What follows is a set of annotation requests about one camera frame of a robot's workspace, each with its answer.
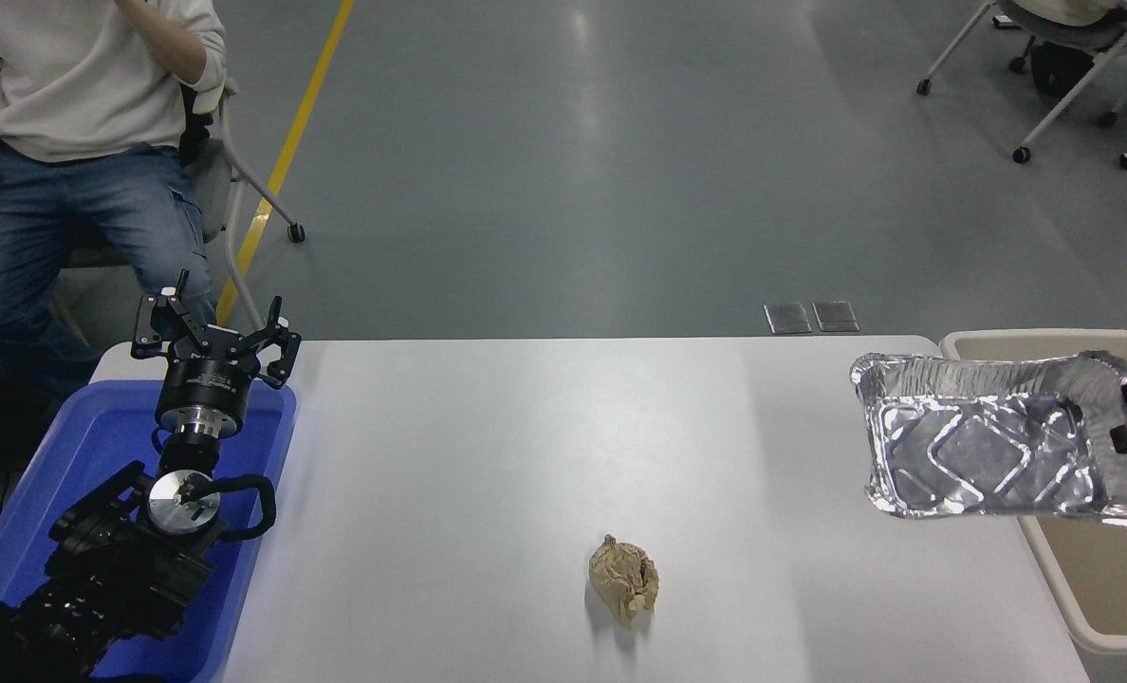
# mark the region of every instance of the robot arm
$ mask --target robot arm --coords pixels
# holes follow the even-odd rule
[[[276,520],[267,477],[215,480],[213,470],[221,441],[242,428],[252,381],[284,385],[302,338],[278,317],[278,298],[267,325],[248,336],[203,326],[183,305],[186,281],[181,273],[174,289],[142,298],[131,349],[135,358],[168,360],[154,419],[170,436],[157,476],[130,463],[53,524],[48,536],[59,548],[45,566],[47,583],[16,609],[0,602],[0,683],[81,682],[114,641],[174,635],[213,571],[208,549],[263,535]],[[268,346],[281,356],[261,367]],[[249,488],[263,518],[227,529],[221,496]]]

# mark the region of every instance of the blue bin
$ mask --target blue bin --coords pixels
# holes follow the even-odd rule
[[[151,445],[159,381],[97,381],[62,406],[0,520],[0,601],[11,606],[45,582],[44,567],[57,547],[48,529],[92,488],[131,461],[154,476]],[[242,432],[222,441],[216,477],[264,474],[277,485],[294,433],[294,392],[256,383]],[[252,491],[222,496],[221,514],[231,529],[259,522]],[[281,509],[277,511],[281,524]],[[117,640],[95,669],[96,677],[161,675],[169,683],[211,683],[225,663],[242,611],[260,540],[218,543],[215,566],[183,618],[183,630],[167,640],[139,636]]]

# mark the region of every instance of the yellow floor line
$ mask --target yellow floor line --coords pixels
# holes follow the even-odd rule
[[[344,33],[344,27],[348,21],[348,14],[352,11],[354,0],[343,0],[339,3],[339,12],[332,24],[332,33],[328,34],[328,39],[323,44],[323,52],[320,53],[320,61],[314,65],[314,73],[311,74],[311,82],[307,86],[303,95],[303,103],[299,105],[298,113],[294,114],[294,123],[290,126],[290,133],[285,135],[285,145],[281,148],[281,156],[277,157],[277,165],[273,168],[273,175],[268,177],[268,189],[276,195],[281,192],[281,186],[285,183],[285,174],[290,171],[294,161],[294,152],[298,152],[298,143],[302,142],[303,131],[307,130],[307,122],[314,109],[314,101],[320,96],[323,87],[323,79],[328,74],[328,66],[332,64],[335,48],[339,43],[339,35]],[[260,199],[256,207],[255,216],[251,218],[251,225],[248,233],[242,239],[242,247],[239,247],[239,272],[247,276],[248,268],[251,267],[251,259],[255,258],[256,247],[260,246],[260,238],[264,237],[265,225],[268,224],[269,213],[273,213],[273,204],[266,199]],[[234,310],[238,300],[238,290],[234,282],[227,281],[222,298],[218,302],[218,323],[224,326]]]

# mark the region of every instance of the gray floor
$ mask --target gray floor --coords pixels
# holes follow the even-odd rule
[[[309,338],[758,336],[831,299],[935,340],[1127,328],[1127,112],[1093,125],[1127,57],[1019,167],[1053,107],[1005,68],[1022,34],[914,94],[975,6],[357,3],[282,192],[309,240],[273,221],[250,280]],[[264,175],[337,8],[219,3]],[[63,281],[97,345],[126,284]]]

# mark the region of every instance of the jeans pocket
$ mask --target jeans pocket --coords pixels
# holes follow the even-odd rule
[[[190,246],[198,256],[205,256],[205,220],[201,215],[201,207],[190,195],[181,189],[168,187],[171,192],[171,205],[177,210],[177,215],[185,224],[185,229],[190,239]]]

